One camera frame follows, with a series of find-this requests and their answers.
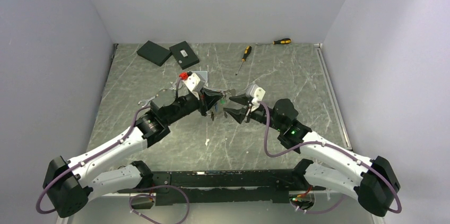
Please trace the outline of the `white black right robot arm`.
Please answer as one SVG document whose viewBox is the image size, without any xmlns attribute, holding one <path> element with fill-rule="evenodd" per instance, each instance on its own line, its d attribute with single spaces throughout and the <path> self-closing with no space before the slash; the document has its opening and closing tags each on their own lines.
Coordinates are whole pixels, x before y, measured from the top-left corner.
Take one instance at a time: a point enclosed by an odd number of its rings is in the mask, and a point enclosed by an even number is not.
<svg viewBox="0 0 450 224">
<path fill-rule="evenodd" d="M 398 196 L 401 186 L 387 159 L 365 157 L 325 139 L 297 120 L 298 111 L 289 99 L 279 99 L 272 108 L 245 94 L 230 100 L 243 106 L 224 108 L 239 124 L 254 120 L 265 125 L 263 149 L 268 157 L 277 158 L 292 151 L 307 156 L 292 170 L 296 188 L 331 189 L 355 199 L 378 217 L 402 212 Z"/>
</svg>

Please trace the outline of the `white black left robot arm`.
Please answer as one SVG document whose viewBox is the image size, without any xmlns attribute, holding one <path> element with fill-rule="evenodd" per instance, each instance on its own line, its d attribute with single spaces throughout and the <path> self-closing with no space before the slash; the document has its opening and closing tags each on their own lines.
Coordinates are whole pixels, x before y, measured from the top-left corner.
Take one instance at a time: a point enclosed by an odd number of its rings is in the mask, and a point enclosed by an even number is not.
<svg viewBox="0 0 450 224">
<path fill-rule="evenodd" d="M 42 186 L 44 191 L 36 203 L 37 212 L 57 212 L 59 217 L 66 218 L 88 202 L 117 190 L 148 191 L 153 184 L 153 173 L 143 161 L 133 161 L 122 171 L 106 169 L 161 141 L 170 133 L 169 126 L 183 117 L 195 111 L 206 116 L 225 96 L 223 90 L 209 88 L 178 96 L 170 88 L 141 101 L 131 125 L 115 138 L 69 160 L 58 156 L 50 161 Z"/>
</svg>

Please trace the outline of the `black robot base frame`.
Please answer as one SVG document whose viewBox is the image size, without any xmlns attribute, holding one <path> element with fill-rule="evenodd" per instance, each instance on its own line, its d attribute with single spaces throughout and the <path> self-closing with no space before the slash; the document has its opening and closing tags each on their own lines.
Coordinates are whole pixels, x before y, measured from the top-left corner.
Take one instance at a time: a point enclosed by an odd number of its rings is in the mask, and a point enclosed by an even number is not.
<svg viewBox="0 0 450 224">
<path fill-rule="evenodd" d="M 155 194 L 157 206 L 190 203 L 257 202 L 289 203 L 296 192 L 309 189 L 304 175 L 313 161 L 302 159 L 292 169 L 155 171 L 152 182 L 141 189 L 120 193 Z"/>
</svg>

